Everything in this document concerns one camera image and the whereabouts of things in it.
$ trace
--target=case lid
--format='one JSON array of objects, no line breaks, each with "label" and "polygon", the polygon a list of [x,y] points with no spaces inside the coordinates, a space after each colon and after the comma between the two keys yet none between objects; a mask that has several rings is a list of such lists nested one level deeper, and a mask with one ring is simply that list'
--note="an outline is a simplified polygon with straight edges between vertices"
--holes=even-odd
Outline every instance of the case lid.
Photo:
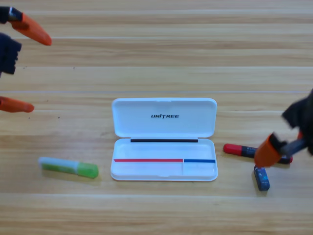
[{"label": "case lid", "polygon": [[119,98],[112,103],[115,133],[141,139],[196,139],[214,134],[211,98]]}]

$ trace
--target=red line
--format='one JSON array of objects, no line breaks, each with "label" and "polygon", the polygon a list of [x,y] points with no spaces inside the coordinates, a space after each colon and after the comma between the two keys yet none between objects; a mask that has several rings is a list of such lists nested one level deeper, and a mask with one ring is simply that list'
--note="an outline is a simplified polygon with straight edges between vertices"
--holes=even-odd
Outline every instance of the red line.
[{"label": "red line", "polygon": [[136,159],[136,158],[132,158],[132,159],[127,159],[127,158],[118,158],[118,159],[114,159],[115,162],[179,162],[182,163],[182,159]]}]

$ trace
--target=red marker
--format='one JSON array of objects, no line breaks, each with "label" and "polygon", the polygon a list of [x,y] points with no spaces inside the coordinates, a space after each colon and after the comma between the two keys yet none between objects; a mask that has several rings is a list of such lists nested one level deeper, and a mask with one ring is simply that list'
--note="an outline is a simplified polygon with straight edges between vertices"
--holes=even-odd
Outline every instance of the red marker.
[{"label": "red marker", "polygon": [[[257,148],[253,147],[247,147],[243,145],[236,145],[236,144],[230,144],[227,143],[224,145],[224,152],[230,153],[238,156],[248,157],[248,158],[254,158],[254,154],[256,152]],[[293,158],[287,158],[283,156],[278,163],[280,164],[290,164],[292,163]]]}]

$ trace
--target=green cap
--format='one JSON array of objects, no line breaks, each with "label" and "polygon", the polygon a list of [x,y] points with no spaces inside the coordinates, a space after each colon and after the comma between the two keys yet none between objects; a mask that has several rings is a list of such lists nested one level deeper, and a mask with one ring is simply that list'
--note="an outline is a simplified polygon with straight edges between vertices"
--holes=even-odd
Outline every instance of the green cap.
[{"label": "green cap", "polygon": [[99,174],[98,166],[90,163],[79,163],[77,167],[77,174],[94,179]]}]

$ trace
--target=unitree logo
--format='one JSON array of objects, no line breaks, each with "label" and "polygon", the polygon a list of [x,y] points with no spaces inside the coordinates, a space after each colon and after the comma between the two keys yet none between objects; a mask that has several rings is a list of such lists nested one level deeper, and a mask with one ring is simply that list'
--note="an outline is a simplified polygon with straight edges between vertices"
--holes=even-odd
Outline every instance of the unitree logo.
[{"label": "unitree logo", "polygon": [[179,118],[179,115],[164,115],[164,114],[160,114],[160,115],[151,115],[152,118]]}]

